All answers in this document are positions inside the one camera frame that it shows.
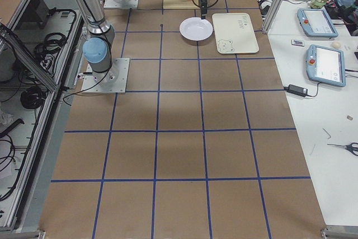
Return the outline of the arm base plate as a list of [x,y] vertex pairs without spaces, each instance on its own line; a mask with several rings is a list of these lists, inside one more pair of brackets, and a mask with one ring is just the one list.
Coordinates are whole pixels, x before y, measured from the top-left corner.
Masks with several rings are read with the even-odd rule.
[[139,0],[105,0],[103,7],[106,10],[128,10],[137,9]]
[[114,58],[109,72],[99,74],[93,73],[90,64],[87,64],[86,72],[91,74],[84,76],[81,90],[86,90],[84,94],[125,93],[129,65],[130,58]]

